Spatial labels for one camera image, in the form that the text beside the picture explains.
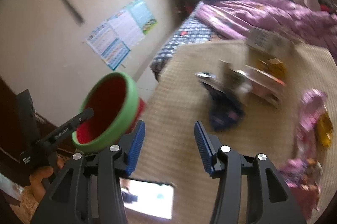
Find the person's left hand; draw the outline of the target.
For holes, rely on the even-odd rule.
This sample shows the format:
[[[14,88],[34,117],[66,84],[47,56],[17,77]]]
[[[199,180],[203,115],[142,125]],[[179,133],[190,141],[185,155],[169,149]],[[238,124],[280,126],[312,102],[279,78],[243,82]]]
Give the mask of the person's left hand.
[[[54,174],[54,168],[52,166],[40,167],[30,174],[29,180],[31,190],[37,202],[40,202],[46,194],[46,189],[42,184],[42,180],[48,179],[52,174]]]

